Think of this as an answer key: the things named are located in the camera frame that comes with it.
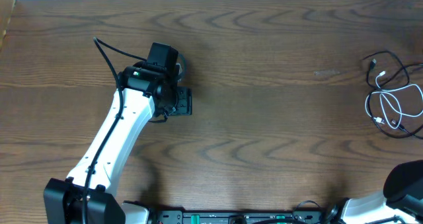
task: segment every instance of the wood grain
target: wood grain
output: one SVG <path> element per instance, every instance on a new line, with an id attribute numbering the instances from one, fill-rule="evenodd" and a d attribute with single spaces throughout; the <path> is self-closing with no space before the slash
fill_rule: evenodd
<path id="1" fill-rule="evenodd" d="M 15 0 L 0 0 L 0 50 L 3 45 L 3 38 L 6 35 L 7 25 L 9 25 Z"/>
<path id="2" fill-rule="evenodd" d="M 360 58 L 387 48 L 422 61 L 422 10 L 422 0 L 19 1 L 0 54 L 0 219 L 45 223 L 47 181 L 65 178 L 103 122 L 114 82 L 93 36 L 141 56 L 170 44 L 189 65 L 194 114 L 145 127 L 119 202 L 291 209 L 380 190 L 423 147 L 370 122 Z M 108 55 L 117 70 L 135 62 Z"/>

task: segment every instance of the green component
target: green component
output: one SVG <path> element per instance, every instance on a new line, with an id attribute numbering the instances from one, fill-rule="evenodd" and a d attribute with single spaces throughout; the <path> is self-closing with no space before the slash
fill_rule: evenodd
<path id="1" fill-rule="evenodd" d="M 200 215 L 191 215 L 191 224 L 200 224 Z"/>
<path id="2" fill-rule="evenodd" d="M 285 219 L 284 215 L 277 215 L 276 219 Z"/>

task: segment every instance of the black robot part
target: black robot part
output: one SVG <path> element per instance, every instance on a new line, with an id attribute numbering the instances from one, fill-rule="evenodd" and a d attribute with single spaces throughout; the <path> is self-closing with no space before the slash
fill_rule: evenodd
<path id="1" fill-rule="evenodd" d="M 119 75 L 122 88 L 143 91 L 152 96 L 154 116 L 192 114 L 192 94 L 186 87 L 178 87 L 180 65 L 178 51 L 171 46 L 153 43 L 147 61 L 128 66 Z"/>

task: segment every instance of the white cable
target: white cable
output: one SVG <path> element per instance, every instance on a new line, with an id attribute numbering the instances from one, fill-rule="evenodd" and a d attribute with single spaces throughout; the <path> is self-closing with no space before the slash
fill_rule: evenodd
<path id="1" fill-rule="evenodd" d="M 380 88 L 381 89 L 381 87 L 379 86 L 379 84 L 377 83 L 377 79 L 380 77 L 380 76 L 384 76 L 386 74 L 386 72 L 385 71 L 382 71 L 382 72 L 380 72 L 380 74 L 375 78 L 375 83 L 376 83 L 376 86 L 378 87 L 378 88 Z M 389 125 L 389 127 L 391 127 L 392 129 L 397 129 L 398 127 L 399 127 L 399 125 L 401 124 L 401 120 L 402 120 L 402 118 L 403 118 L 403 116 L 409 116 L 409 117 L 412 117 L 412 118 L 417 118 L 417 117 L 419 117 L 419 116 L 421 116 L 422 114 L 423 114 L 423 109 L 422 109 L 422 111 L 419 113 L 419 114 L 416 114 L 416 115 L 412 115 L 412 114 L 405 114 L 405 113 L 403 113 L 403 111 L 401 110 L 401 106 L 400 106 L 400 103 L 399 103 L 399 101 L 398 101 L 398 99 L 396 98 L 396 96 L 394 96 L 391 92 L 396 92 L 396 91 L 401 91 L 401 90 L 403 90 L 403 89 L 407 89 L 407 88 L 409 88 L 409 87 L 411 87 L 411 86 L 415 86 L 418 90 L 419 90 L 419 92 L 420 92 L 420 96 L 422 97 L 422 102 L 423 102 L 423 92 L 422 92 L 422 90 L 420 89 L 420 87 L 418 86 L 418 85 L 416 85 L 416 84 L 410 84 L 410 85 L 407 85 L 407 86 L 404 86 L 404 87 L 401 87 L 401 88 L 398 88 L 398 89 L 381 89 L 380 91 L 376 91 L 376 92 L 373 92 L 373 93 L 379 93 L 379 101 L 380 101 L 380 103 L 381 103 L 381 108 L 382 108 L 382 112 L 383 112 L 383 115 L 384 115 L 384 117 L 385 117 L 385 119 L 386 119 L 386 121 L 387 121 L 387 123 L 388 123 L 388 125 Z M 389 95 L 389 96 L 391 96 L 391 97 L 393 97 L 394 99 L 395 99 L 395 101 L 397 101 L 397 105 L 398 105 L 398 110 L 389 102 L 389 100 L 388 100 L 388 98 L 385 96 L 385 94 L 387 94 L 387 95 Z M 382 101 L 382 98 L 383 99 L 385 99 L 385 101 L 386 102 L 388 102 L 388 104 L 389 104 L 389 106 L 397 113 L 397 114 L 399 114 L 399 121 L 397 122 L 397 126 L 392 126 L 391 125 L 391 123 L 389 122 L 389 120 L 388 120 L 388 117 L 387 117 L 387 115 L 386 115 L 386 112 L 385 112 L 385 107 L 383 106 L 383 101 Z M 365 112 L 367 113 L 367 115 L 368 116 L 370 116 L 370 113 L 369 113 L 369 111 L 367 110 L 367 100 L 369 99 L 369 96 L 367 96 L 366 98 L 365 98 L 365 103 L 364 103 L 364 109 L 365 109 Z M 373 117 L 373 119 L 376 121 L 376 122 L 379 122 L 379 123 L 383 123 L 383 119 L 381 119 L 381 118 L 376 118 L 376 117 Z"/>

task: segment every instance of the wooden table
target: wooden table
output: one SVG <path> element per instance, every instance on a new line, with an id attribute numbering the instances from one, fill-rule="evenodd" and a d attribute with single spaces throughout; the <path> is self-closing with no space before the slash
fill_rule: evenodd
<path id="1" fill-rule="evenodd" d="M 387 48 L 423 61 L 422 11 L 422 0 L 17 1 L 0 54 L 1 222 L 45 223 L 45 185 L 106 117 L 114 81 L 93 36 L 141 56 L 163 42 L 189 63 L 193 115 L 145 127 L 119 202 L 291 209 L 382 189 L 423 146 L 366 116 L 360 59 Z M 119 71 L 135 62 L 107 53 Z"/>

